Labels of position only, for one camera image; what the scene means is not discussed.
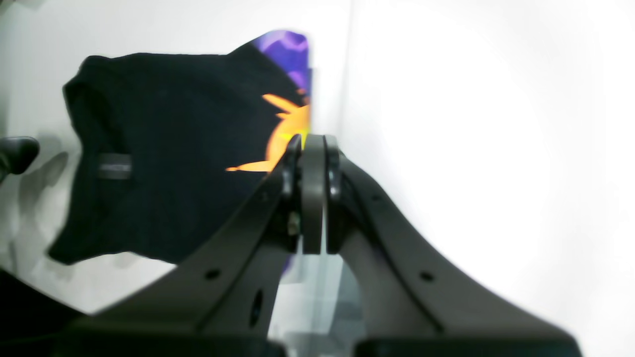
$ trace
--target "robotic arm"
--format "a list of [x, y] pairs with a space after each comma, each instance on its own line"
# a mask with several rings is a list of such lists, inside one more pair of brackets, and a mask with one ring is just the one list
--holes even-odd
[[305, 254], [319, 254], [323, 236], [359, 282], [368, 338], [355, 357], [581, 357], [571, 335], [435, 251], [335, 138], [320, 135], [304, 150], [294, 137], [219, 232], [164, 278], [73, 323], [57, 355], [284, 357], [267, 340], [278, 283], [300, 237]]

